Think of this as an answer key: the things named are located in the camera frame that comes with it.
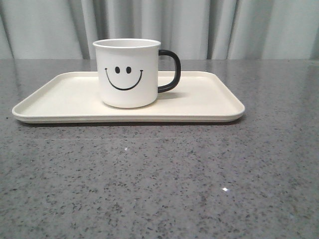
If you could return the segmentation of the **white smiley mug black handle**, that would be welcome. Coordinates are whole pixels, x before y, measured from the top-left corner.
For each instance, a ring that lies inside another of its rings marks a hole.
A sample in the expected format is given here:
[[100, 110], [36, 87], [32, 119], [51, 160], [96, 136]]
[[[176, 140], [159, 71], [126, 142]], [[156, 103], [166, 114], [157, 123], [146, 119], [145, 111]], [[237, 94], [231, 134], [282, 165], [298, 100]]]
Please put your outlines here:
[[[152, 104], [159, 93], [174, 89], [181, 77], [179, 57], [162, 50], [157, 40], [120, 38], [93, 42], [102, 101], [116, 108], [139, 108]], [[174, 60], [172, 81], [158, 85], [159, 57]]]

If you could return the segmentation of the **grey-white pleated curtain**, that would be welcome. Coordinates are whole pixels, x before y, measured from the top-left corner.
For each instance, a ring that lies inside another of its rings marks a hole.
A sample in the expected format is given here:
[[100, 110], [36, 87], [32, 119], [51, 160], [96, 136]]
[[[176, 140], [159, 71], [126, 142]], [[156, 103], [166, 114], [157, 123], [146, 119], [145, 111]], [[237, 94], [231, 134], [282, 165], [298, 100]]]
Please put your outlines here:
[[316, 0], [3, 0], [1, 59], [94, 59], [145, 38], [183, 60], [318, 59]]

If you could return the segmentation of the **cream rectangular plastic tray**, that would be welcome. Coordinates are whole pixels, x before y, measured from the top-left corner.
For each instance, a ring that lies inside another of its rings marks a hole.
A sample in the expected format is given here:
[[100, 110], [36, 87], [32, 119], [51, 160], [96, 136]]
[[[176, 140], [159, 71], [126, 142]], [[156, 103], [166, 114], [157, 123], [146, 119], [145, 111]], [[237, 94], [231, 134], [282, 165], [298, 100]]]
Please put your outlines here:
[[183, 71], [179, 85], [151, 105], [118, 109], [102, 102], [96, 72], [54, 77], [12, 109], [25, 123], [231, 122], [245, 106], [214, 74]]

